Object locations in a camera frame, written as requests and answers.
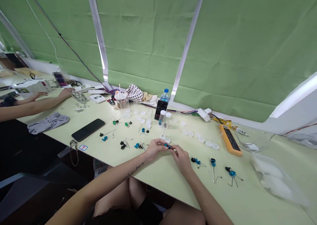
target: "smartphone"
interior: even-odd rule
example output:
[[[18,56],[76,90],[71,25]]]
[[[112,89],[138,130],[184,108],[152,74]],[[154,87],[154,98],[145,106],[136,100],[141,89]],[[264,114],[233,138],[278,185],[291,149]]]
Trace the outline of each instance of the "smartphone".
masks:
[[[80,142],[87,138],[90,134],[95,132],[97,129],[101,128],[104,126],[106,123],[102,121],[101,119],[96,119],[92,121],[91,123],[87,124],[85,127],[81,128],[80,130],[74,132],[72,134],[72,137]]]
[[[0,96],[0,100],[5,100],[5,98],[7,98],[8,96],[16,97],[18,95],[19,95],[19,93],[17,93],[16,91],[12,91],[12,92],[10,92],[8,94]]]

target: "power strip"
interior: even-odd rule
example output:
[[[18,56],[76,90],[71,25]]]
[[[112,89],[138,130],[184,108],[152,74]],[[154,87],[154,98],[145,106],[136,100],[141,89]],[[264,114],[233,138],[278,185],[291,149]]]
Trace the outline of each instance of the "power strip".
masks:
[[[242,153],[241,149],[239,148],[237,142],[235,141],[228,126],[220,124],[219,129],[220,129],[221,135],[225,141],[228,152],[235,155],[235,156],[243,156],[243,153]]]

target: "black shorts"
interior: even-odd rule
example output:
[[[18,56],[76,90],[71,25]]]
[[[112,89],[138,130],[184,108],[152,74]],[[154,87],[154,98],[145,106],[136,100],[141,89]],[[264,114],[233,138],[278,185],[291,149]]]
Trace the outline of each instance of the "black shorts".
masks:
[[[118,225],[158,225],[163,219],[163,213],[145,198],[137,211],[111,209],[106,213],[94,217],[89,224],[118,224]]]

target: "green roller blind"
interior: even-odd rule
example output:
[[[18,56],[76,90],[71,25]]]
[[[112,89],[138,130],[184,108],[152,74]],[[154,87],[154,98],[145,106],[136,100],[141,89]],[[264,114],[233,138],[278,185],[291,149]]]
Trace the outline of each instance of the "green roller blind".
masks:
[[[96,80],[63,42],[33,0],[28,0],[53,41],[58,60],[71,75]],[[84,63],[103,80],[100,52],[88,0],[37,0]],[[57,63],[47,38],[26,0],[0,0],[0,9],[39,59]]]
[[[316,0],[203,0],[174,101],[264,122],[317,71]]]
[[[5,51],[7,52],[15,52],[21,51],[20,46],[14,40],[12,35],[9,33],[7,28],[0,21],[0,42],[4,45]]]
[[[97,0],[108,82],[151,94],[173,87],[198,0]]]

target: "forearm tattoo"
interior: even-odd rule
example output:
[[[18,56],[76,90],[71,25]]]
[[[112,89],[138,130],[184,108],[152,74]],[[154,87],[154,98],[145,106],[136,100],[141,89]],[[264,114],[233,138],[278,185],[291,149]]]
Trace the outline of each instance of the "forearm tattoo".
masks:
[[[144,162],[142,162],[142,164],[137,166],[134,171],[131,171],[131,173],[128,173],[128,175],[122,181],[125,181],[127,178],[129,178],[131,175],[133,175],[133,173],[136,172],[143,164],[144,164]]]

